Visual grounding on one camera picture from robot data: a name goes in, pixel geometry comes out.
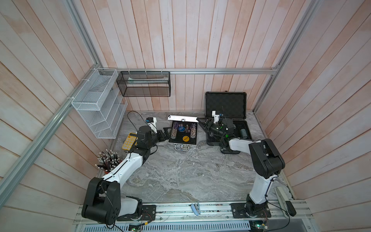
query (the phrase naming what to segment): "metal grille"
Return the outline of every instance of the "metal grille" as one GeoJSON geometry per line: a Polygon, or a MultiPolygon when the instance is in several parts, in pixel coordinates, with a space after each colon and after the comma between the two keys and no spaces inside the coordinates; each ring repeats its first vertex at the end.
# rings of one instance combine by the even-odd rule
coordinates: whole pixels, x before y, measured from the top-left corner
{"type": "Polygon", "coordinates": [[[124,117],[124,112],[126,110],[126,107],[128,106],[128,103],[120,104],[117,112],[112,120],[112,123],[109,128],[102,130],[100,132],[95,133],[97,138],[112,138],[115,137],[118,129],[121,125],[122,118],[124,117]]]}
{"type": "MultiPolygon", "coordinates": [[[[116,223],[123,231],[129,231],[129,223],[116,223]]],[[[162,232],[188,232],[188,231],[247,231],[250,230],[249,221],[231,221],[231,222],[151,222],[142,226],[142,231],[162,231],[162,232]]],[[[107,229],[105,225],[86,225],[83,232],[97,231],[120,231],[114,227],[112,230],[107,229]]]]}
{"type": "Polygon", "coordinates": [[[104,69],[111,71],[112,75],[100,75],[102,69],[96,69],[89,77],[84,86],[77,93],[72,101],[73,107],[77,110],[100,110],[107,95],[117,79],[115,69],[104,69]]]}
{"type": "Polygon", "coordinates": [[[116,138],[127,107],[127,103],[120,104],[123,97],[118,88],[110,91],[116,79],[115,69],[94,70],[72,102],[97,138],[116,138]]]}
{"type": "Polygon", "coordinates": [[[156,71],[122,71],[117,85],[125,97],[169,97],[170,73],[156,71]]]}

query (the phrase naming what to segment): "open black case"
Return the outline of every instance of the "open black case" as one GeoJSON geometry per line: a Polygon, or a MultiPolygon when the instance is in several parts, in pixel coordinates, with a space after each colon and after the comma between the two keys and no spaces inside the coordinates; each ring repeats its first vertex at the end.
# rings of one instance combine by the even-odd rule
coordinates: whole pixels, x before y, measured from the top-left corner
{"type": "MultiPolygon", "coordinates": [[[[241,129],[246,130],[246,138],[252,140],[249,127],[246,119],[246,100],[245,92],[206,92],[205,93],[205,117],[213,118],[212,111],[217,111],[224,114],[226,118],[233,119],[233,124],[236,128],[233,131],[233,136],[241,138],[241,129]]],[[[206,133],[206,143],[209,146],[220,146],[220,142],[206,133]]]]}

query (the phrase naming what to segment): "yellow calculator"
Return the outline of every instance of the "yellow calculator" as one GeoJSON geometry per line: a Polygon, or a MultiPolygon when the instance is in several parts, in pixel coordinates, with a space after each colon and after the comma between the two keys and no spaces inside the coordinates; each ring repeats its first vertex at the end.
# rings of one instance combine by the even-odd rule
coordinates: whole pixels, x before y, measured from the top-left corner
{"type": "Polygon", "coordinates": [[[122,149],[124,150],[130,150],[130,148],[133,146],[135,140],[137,139],[137,134],[130,133],[128,137],[126,138],[124,144],[122,145],[122,149]]]}

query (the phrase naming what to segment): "white wire mesh organizer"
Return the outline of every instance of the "white wire mesh organizer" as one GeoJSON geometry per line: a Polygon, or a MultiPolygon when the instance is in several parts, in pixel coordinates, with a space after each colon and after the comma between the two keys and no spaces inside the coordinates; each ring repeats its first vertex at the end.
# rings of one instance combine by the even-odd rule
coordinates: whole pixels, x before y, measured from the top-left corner
{"type": "Polygon", "coordinates": [[[77,110],[100,110],[117,76],[115,69],[97,68],[73,99],[73,107],[77,110]],[[99,72],[102,70],[110,75],[101,75],[99,72]]]}
{"type": "Polygon", "coordinates": [[[72,101],[97,138],[116,138],[128,105],[127,101],[121,104],[119,88],[111,90],[116,79],[115,69],[96,69],[72,101]],[[112,75],[100,75],[99,72],[103,70],[112,75]]]}

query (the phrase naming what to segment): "case handle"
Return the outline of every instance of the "case handle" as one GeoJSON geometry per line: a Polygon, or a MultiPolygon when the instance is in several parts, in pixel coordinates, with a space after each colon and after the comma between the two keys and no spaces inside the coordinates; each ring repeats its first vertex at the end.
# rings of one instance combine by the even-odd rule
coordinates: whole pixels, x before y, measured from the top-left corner
{"type": "Polygon", "coordinates": [[[180,145],[180,149],[177,149],[177,145],[174,145],[175,150],[177,151],[189,151],[189,146],[180,145]]]}

